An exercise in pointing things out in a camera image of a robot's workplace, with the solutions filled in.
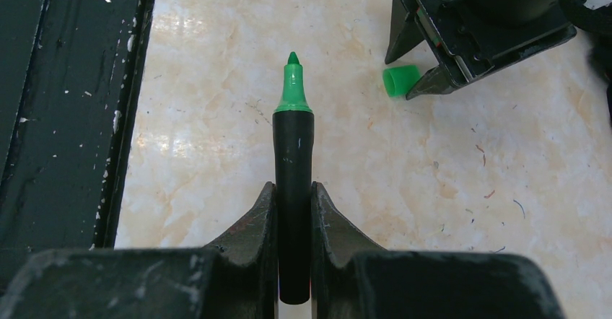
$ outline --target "marble surface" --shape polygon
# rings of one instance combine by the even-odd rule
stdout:
[[[271,114],[296,51],[314,179],[355,225],[390,249],[526,255],[569,318],[609,316],[612,132],[587,37],[452,95],[391,100],[390,2],[157,0],[117,247],[203,245],[251,207],[274,180]],[[405,64],[436,61],[423,43]]]

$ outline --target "white paint speck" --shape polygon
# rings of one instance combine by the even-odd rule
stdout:
[[[113,308],[115,307],[117,304],[119,303],[119,299],[117,297],[113,297],[110,302],[108,303],[108,305],[106,306],[106,308]]]
[[[189,258],[189,268],[196,267],[196,263],[198,262],[198,256],[193,254],[191,258]]]
[[[144,299],[144,294],[146,291],[147,291],[147,288],[145,288],[143,284],[140,287],[138,287],[138,289],[136,289],[136,291],[134,292],[134,296],[136,296],[136,298],[138,299]]]
[[[189,281],[197,281],[201,277],[202,277],[202,271],[197,271],[196,273],[192,274],[191,277],[189,277]]]
[[[134,45],[134,34],[130,35],[128,39],[128,52],[132,51],[132,46]]]
[[[113,118],[113,133],[117,132],[119,128],[119,118],[121,118],[121,111],[115,110],[115,117]]]

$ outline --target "scratch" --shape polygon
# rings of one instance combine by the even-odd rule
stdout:
[[[523,205],[520,204],[520,202],[513,200],[519,207],[520,210],[523,212],[523,219],[525,218],[525,209],[523,208]]]
[[[164,263],[164,261],[160,260],[160,261],[154,263],[153,265],[149,266],[149,268],[147,268],[146,271],[142,274],[142,278],[146,280],[147,277],[149,276],[149,274],[153,270],[155,270],[156,268],[160,267],[163,263]]]
[[[268,122],[268,124],[272,125],[272,123],[270,123],[270,121],[266,118],[263,112],[261,112],[261,110],[257,107],[257,104],[259,104],[259,100],[257,100],[257,103],[255,105],[251,105],[248,102],[245,102],[245,105],[247,105],[249,108],[254,109],[257,112],[257,114],[259,114],[266,122]]]

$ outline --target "black metal plate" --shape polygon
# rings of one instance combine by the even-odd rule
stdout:
[[[113,245],[153,1],[48,0],[38,15],[0,185],[0,294],[28,253]]]

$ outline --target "green marker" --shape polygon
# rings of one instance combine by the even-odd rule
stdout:
[[[281,102],[272,115],[280,298],[290,305],[310,298],[310,189],[315,116],[306,102],[302,70],[292,52],[284,68]]]

